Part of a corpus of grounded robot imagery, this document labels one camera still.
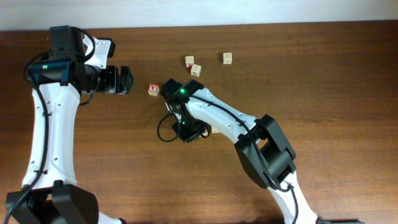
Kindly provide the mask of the red number 6 block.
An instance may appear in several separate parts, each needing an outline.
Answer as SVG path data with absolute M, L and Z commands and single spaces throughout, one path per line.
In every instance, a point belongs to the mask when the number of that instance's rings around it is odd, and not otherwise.
M 209 136 L 208 131 L 204 131 L 201 135 L 202 138 L 207 138 Z

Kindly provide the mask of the number 1 wooden block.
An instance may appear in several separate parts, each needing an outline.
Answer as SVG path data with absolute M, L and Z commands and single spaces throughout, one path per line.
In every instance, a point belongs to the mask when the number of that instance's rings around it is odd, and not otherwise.
M 220 133 L 220 131 L 218 130 L 218 129 L 216 129 L 215 127 L 211 127 L 211 133 L 212 134 L 214 134 L 214 133 Z

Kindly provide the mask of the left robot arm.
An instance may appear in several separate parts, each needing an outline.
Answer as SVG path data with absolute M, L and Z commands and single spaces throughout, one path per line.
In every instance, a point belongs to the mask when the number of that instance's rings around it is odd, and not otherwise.
M 6 216 L 19 223 L 122 223 L 100 211 L 96 196 L 79 188 L 73 166 L 77 109 L 83 95 L 126 95 L 129 67 L 108 65 L 116 45 L 73 26 L 50 29 L 50 49 L 24 67 L 32 87 L 34 130 L 22 188 L 6 197 Z

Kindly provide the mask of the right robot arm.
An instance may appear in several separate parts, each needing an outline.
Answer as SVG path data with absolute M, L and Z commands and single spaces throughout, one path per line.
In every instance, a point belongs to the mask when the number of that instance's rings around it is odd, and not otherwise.
M 172 128 L 183 142 L 210 137 L 217 129 L 233 144 L 246 175 L 259 187 L 269 190 L 285 223 L 321 224 L 308 205 L 298 183 L 294 160 L 296 153 L 277 121 L 242 113 L 223 101 L 196 80 L 183 85 L 174 79 L 160 91 Z

